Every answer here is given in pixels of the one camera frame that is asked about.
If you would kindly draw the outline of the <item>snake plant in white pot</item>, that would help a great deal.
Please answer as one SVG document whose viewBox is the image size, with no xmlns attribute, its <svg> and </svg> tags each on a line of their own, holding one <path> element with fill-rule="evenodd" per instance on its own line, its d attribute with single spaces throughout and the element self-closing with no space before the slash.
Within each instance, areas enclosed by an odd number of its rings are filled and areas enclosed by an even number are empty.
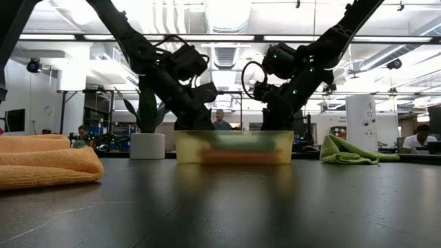
<svg viewBox="0 0 441 248">
<path fill-rule="evenodd" d="M 165 158 L 165 135 L 156 133 L 156 128 L 169 112 L 164 102 L 157 103 L 155 93 L 149 87 L 136 89 L 139 96 L 137 109 L 116 88 L 125 108 L 136 119 L 140 132 L 130 135 L 130 159 L 157 160 Z"/>
</svg>

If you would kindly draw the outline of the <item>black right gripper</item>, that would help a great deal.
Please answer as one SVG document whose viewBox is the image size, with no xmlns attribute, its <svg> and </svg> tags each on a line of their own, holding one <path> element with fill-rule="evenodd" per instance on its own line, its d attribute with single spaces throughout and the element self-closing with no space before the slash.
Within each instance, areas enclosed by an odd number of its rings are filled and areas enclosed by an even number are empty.
<svg viewBox="0 0 441 248">
<path fill-rule="evenodd" d="M 284 100 L 271 100 L 263 110 L 261 130 L 293 130 L 294 111 Z"/>
</svg>

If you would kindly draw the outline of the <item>person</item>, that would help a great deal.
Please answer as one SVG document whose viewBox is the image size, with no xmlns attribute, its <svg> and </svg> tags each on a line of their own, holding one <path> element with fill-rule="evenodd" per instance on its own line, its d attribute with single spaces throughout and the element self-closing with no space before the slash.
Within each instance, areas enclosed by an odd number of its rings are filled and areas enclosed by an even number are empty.
<svg viewBox="0 0 441 248">
<path fill-rule="evenodd" d="M 96 149 L 96 143 L 95 140 L 91 138 L 88 127 L 81 125 L 78 128 L 78 138 L 73 142 L 72 148 L 80 149 L 85 147 Z"/>
<path fill-rule="evenodd" d="M 216 111 L 216 120 L 214 121 L 214 128 L 215 130 L 227 130 L 232 131 L 232 126 L 230 123 L 224 120 L 224 111 L 222 109 L 219 109 Z"/>
<path fill-rule="evenodd" d="M 430 135 L 430 126 L 421 124 L 417 126 L 416 133 L 404 139 L 403 150 L 405 154 L 429 154 L 428 145 L 437 139 Z"/>
</svg>

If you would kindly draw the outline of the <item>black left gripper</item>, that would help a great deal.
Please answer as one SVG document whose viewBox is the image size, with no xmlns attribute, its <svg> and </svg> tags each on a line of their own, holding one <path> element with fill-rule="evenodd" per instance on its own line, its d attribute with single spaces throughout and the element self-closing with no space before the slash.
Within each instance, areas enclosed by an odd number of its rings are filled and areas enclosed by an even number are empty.
<svg viewBox="0 0 441 248">
<path fill-rule="evenodd" d="M 186 104 L 184 101 L 174 100 L 175 130 L 214 130 L 211 122 L 212 111 L 204 103 Z"/>
</svg>

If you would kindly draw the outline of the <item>black wall monitor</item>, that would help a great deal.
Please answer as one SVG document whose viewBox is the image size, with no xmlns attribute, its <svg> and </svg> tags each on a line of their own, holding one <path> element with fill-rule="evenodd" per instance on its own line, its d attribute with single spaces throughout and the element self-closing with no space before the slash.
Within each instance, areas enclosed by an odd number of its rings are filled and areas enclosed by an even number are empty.
<svg viewBox="0 0 441 248">
<path fill-rule="evenodd" d="M 9 110 L 5 112 L 5 131 L 25 131 L 25 109 Z"/>
</svg>

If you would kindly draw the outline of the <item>silver ceiling duct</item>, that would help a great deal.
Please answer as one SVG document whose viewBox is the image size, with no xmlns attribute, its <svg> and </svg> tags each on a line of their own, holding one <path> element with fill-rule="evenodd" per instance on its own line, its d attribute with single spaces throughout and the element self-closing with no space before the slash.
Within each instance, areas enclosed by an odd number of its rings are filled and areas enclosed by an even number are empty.
<svg viewBox="0 0 441 248">
<path fill-rule="evenodd" d="M 203 3 L 208 33 L 246 33 L 252 0 L 203 0 Z M 236 66 L 240 52 L 239 47 L 214 47 L 212 61 L 218 69 L 230 70 Z"/>
</svg>

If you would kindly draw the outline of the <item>yellow translucent plastic bin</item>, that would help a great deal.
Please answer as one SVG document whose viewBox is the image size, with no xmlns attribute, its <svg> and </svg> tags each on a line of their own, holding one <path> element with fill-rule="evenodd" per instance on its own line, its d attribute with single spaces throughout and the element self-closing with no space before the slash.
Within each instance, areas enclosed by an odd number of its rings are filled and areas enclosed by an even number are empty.
<svg viewBox="0 0 441 248">
<path fill-rule="evenodd" d="M 259 136 L 272 138 L 276 142 L 276 149 L 283 152 L 276 154 L 277 162 L 273 163 L 204 163 L 201 150 L 203 148 L 213 148 L 212 144 L 219 139 L 239 137 L 239 136 Z M 246 164 L 246 165 L 278 165 L 289 164 L 294 143 L 293 131 L 176 131 L 175 132 L 176 159 L 181 164 Z"/>
</svg>

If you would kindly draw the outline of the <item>black metal rack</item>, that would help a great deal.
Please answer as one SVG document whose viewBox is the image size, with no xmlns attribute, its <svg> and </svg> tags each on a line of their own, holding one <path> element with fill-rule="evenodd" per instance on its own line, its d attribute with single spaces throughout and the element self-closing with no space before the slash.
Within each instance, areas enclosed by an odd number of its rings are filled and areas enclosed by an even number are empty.
<svg viewBox="0 0 441 248">
<path fill-rule="evenodd" d="M 109 110 L 107 112 L 107 128 L 112 131 L 112 121 L 114 112 L 114 102 L 115 102 L 115 90 L 104 90 L 100 88 L 98 90 L 94 89 L 84 89 L 84 90 L 57 90 L 57 93 L 62 94 L 62 104 L 61 104 L 61 116 L 60 116 L 60 126 L 59 133 L 63 134 L 64 131 L 64 119 L 65 119 L 65 106 L 66 103 L 70 101 L 71 98 L 75 97 L 77 93 L 79 94 L 95 94 L 103 95 L 109 101 Z"/>
</svg>

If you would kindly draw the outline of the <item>white pillar kiosk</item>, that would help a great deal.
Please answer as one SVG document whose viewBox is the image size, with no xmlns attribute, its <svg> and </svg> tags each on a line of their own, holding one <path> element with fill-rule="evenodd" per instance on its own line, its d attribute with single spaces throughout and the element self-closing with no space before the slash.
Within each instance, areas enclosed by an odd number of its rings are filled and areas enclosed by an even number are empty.
<svg viewBox="0 0 441 248">
<path fill-rule="evenodd" d="M 346 98 L 347 140 L 360 149 L 378 151 L 376 103 L 374 96 Z"/>
</svg>

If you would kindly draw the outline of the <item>black equipment stand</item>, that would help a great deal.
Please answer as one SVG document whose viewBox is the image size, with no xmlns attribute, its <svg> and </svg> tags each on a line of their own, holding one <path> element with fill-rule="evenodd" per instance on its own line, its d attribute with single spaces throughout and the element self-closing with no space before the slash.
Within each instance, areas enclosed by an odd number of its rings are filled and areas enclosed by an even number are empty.
<svg viewBox="0 0 441 248">
<path fill-rule="evenodd" d="M 301 112 L 298 112 L 294 122 L 293 152 L 310 153 L 317 151 L 312 132 L 311 115 L 303 116 Z"/>
</svg>

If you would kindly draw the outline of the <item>green microfiber towel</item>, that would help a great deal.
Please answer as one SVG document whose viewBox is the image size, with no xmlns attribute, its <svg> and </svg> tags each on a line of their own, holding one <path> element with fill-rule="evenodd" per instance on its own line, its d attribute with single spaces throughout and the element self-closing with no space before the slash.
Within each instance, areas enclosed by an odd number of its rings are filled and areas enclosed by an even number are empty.
<svg viewBox="0 0 441 248">
<path fill-rule="evenodd" d="M 397 154 L 383 154 L 360 149 L 334 135 L 324 137 L 319 159 L 323 163 L 340 165 L 375 165 L 379 162 L 397 162 Z"/>
</svg>

